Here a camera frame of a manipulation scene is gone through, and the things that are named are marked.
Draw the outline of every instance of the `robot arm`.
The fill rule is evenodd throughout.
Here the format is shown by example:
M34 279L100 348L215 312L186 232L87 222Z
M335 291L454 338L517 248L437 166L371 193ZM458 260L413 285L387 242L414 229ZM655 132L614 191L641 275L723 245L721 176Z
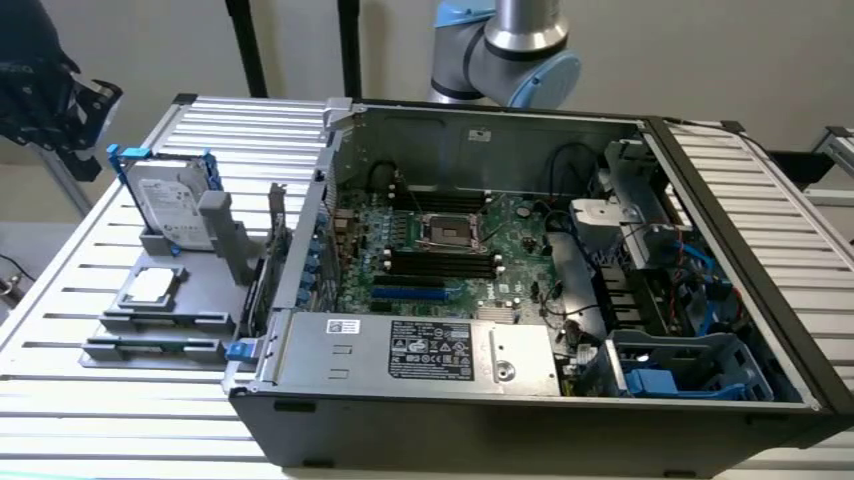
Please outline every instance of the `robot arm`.
M87 150L122 89L78 73L39 0L0 2L0 135L55 152L74 178L92 181L102 167Z
M443 1L437 14L431 101L557 108L581 60L566 50L558 0Z

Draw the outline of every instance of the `black pole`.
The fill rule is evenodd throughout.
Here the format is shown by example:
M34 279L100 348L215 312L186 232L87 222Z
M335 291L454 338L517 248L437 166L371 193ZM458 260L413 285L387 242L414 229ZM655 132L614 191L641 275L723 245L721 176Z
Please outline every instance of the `black pole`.
M362 98L359 0L338 0L338 34L342 40L344 96L350 98Z
M258 98L267 98L270 95L267 94L262 54L258 50L250 0L226 0L226 8L228 9L228 16L231 17L231 23L235 27L240 60L243 61L243 72L246 73L246 83L250 86L250 95Z

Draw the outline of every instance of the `white label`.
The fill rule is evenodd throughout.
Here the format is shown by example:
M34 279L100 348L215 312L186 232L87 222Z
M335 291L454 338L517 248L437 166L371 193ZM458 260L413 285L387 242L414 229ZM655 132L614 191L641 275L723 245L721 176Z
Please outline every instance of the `white label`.
M359 333L359 327L362 320L340 320L330 319L326 322L326 333L356 335Z
M204 219L187 185L143 179L139 186L163 236L182 248L212 250Z
M470 142L491 142L493 132L489 130L469 130Z

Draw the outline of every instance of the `wall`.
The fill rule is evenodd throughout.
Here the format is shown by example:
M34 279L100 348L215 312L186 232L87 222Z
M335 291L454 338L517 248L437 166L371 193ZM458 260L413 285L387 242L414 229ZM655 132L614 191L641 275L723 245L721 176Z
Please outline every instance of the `wall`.
M176 92L247 94L222 0L43 0L90 77L126 90L107 140L138 143ZM438 0L362 0L368 97L427 94ZM335 0L252 0L270 89L340 95ZM738 119L777 148L854 125L850 0L565 0L585 67L565 108ZM0 142L0 159L24 155Z
M104 145L139 144L178 92L248 95L223 1L42 2L83 76L107 80L124 90ZM0 159L38 162L27 148L6 140Z
M363 0L366 96L425 98L437 3ZM340 94L335 0L254 5L259 28L282 25L275 50L263 44L282 67L274 91ZM563 8L585 63L565 108L738 119L775 148L806 147L828 124L854 125L850 0L565 0Z

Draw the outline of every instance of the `motherboard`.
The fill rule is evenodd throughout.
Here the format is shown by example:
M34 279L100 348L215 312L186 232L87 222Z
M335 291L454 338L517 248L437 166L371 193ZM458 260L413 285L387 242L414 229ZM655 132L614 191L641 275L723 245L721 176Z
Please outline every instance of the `motherboard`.
M546 208L489 192L342 192L339 311L542 324L555 285Z

